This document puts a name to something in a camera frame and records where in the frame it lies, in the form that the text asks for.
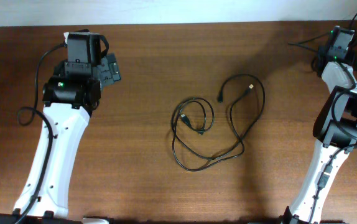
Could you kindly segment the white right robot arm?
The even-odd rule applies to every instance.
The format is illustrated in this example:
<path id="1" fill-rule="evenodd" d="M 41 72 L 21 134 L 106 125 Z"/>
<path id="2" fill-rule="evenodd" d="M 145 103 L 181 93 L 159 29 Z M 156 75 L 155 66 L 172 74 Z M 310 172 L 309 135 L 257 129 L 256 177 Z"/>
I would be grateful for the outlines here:
<path id="1" fill-rule="evenodd" d="M 279 217 L 279 223 L 320 223 L 333 181 L 350 153 L 357 148 L 356 32 L 335 26 L 317 50 L 313 67 L 330 96 L 313 126 L 315 146 L 298 196 Z"/>

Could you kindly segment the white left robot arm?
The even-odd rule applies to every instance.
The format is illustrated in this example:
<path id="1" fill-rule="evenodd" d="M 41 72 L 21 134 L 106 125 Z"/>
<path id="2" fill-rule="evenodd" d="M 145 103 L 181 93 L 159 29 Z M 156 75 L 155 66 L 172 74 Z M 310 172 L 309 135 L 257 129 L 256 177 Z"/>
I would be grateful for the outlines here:
<path id="1" fill-rule="evenodd" d="M 22 107 L 42 120 L 32 167 L 12 213 L 0 213 L 0 223 L 71 223 L 68 192 L 78 146 L 101 92 L 121 80 L 115 54 L 108 52 L 106 37 L 87 29 L 66 32 L 62 60 L 44 85 L 44 107 Z"/>

